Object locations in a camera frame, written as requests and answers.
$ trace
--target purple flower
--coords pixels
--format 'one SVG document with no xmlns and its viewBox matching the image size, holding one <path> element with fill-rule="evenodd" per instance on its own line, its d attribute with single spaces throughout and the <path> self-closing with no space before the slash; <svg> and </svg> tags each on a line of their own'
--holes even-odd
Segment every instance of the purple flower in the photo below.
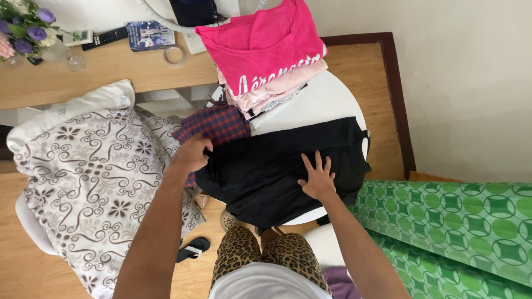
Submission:
<svg viewBox="0 0 532 299">
<path fill-rule="evenodd" d="M 28 35 L 34 40 L 43 40 L 46 38 L 46 31 L 41 27 L 31 26 L 28 28 Z"/>
<path fill-rule="evenodd" d="M 29 54 L 31 51 L 33 51 L 33 45 L 25 39 L 19 38 L 15 40 L 13 44 L 15 49 L 20 53 Z"/>
<path fill-rule="evenodd" d="M 43 20 L 45 22 L 48 22 L 48 23 L 55 22 L 55 16 L 52 13 L 52 11 L 49 10 L 49 9 L 39 9 L 37 11 L 37 15 L 39 16 L 39 19 L 41 19 L 41 20 Z"/>
<path fill-rule="evenodd" d="M 0 20 L 0 31 L 6 34 L 10 34 L 11 30 L 7 27 L 7 21 Z"/>
</svg>

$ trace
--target leopard print shorts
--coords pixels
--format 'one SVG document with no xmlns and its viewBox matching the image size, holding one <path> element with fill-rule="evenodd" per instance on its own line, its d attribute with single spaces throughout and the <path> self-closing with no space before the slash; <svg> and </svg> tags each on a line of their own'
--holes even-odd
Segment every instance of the leopard print shorts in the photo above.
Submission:
<svg viewBox="0 0 532 299">
<path fill-rule="evenodd" d="M 220 277 L 252 262 L 287 267 L 331 294 L 318 260 L 302 235 L 291 232 L 279 236 L 261 254 L 257 239 L 243 226 L 232 227 L 223 237 L 214 264 L 211 288 Z"/>
</svg>

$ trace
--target plaid shirt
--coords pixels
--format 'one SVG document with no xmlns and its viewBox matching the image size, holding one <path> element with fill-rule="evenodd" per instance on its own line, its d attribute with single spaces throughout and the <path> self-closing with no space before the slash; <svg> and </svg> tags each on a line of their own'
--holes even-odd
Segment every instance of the plaid shirt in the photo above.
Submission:
<svg viewBox="0 0 532 299">
<path fill-rule="evenodd" d="M 196 111 L 181 122 L 172 137 L 183 144 L 197 133 L 210 138 L 213 146 L 251 136 L 250 123 L 233 105 L 219 105 Z M 196 186 L 196 175 L 190 173 L 185 187 Z"/>
</svg>

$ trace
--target black flip-flop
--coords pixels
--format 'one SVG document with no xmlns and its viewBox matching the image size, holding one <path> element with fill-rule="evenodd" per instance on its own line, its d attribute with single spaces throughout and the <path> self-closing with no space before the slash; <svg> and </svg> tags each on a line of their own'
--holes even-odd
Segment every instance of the black flip-flop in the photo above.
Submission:
<svg viewBox="0 0 532 299">
<path fill-rule="evenodd" d="M 206 238 L 195 238 L 185 248 L 179 251 L 176 263 L 180 263 L 186 259 L 197 259 L 203 252 L 209 250 L 210 247 L 211 243 Z"/>
</svg>

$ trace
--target white wall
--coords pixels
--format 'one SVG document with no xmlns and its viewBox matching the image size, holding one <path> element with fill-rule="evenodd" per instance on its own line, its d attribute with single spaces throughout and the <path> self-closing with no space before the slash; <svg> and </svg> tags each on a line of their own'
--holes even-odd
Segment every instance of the white wall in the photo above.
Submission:
<svg viewBox="0 0 532 299">
<path fill-rule="evenodd" d="M 66 29 L 102 31 L 142 19 L 134 0 L 37 2 L 53 3 L 48 7 Z M 172 14 L 166 0 L 148 2 Z M 257 2 L 241 0 L 242 14 L 253 12 Z M 267 7 L 279 2 L 270 0 Z M 306 2 L 321 36 L 394 33 L 419 171 L 532 181 L 531 1 Z"/>
</svg>

